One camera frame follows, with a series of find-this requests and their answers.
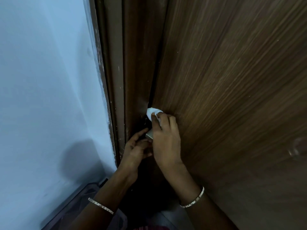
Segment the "forearm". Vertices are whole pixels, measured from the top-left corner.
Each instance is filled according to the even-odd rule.
[[[184,164],[164,169],[162,172],[182,205],[191,203],[200,194],[201,188],[195,183]],[[186,208],[186,211],[196,230],[237,229],[205,193],[197,203]]]
[[[93,198],[96,202],[116,212],[122,198],[132,185],[129,175],[118,169]],[[112,215],[99,206],[89,202],[85,209],[71,224],[71,230],[106,229]]]

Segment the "left hand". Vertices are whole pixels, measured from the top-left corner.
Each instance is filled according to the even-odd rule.
[[[146,132],[148,132],[148,128],[135,133],[126,143],[124,155],[118,167],[119,170],[124,171],[129,176],[131,183],[134,183],[138,178],[138,166],[142,159],[152,156],[152,153],[144,154],[144,150],[152,146],[152,141],[149,139],[137,141]]]

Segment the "bangle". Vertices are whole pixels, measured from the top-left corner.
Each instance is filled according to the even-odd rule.
[[[185,205],[185,206],[181,206],[181,205],[180,205],[180,206],[183,207],[183,208],[187,208],[187,207],[190,207],[190,206],[194,205],[194,204],[197,203],[197,201],[202,197],[202,195],[204,194],[204,192],[205,192],[205,188],[203,187],[201,193],[196,197],[196,199],[195,199],[193,202],[191,202],[190,204]]]
[[[106,210],[107,212],[111,213],[112,215],[114,214],[114,212],[111,211],[109,208],[107,208],[107,207],[101,205],[100,203],[98,203],[98,202],[92,200],[91,198],[88,198],[88,200],[89,200],[91,203],[94,203],[94,204],[96,204],[97,206],[101,207],[102,209]]]

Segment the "white wall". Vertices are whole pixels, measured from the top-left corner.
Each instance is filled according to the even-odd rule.
[[[83,0],[0,0],[0,229],[116,169]]]

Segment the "brown door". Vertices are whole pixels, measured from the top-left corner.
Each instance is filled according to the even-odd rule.
[[[307,228],[307,0],[169,0],[152,107],[239,229]]]

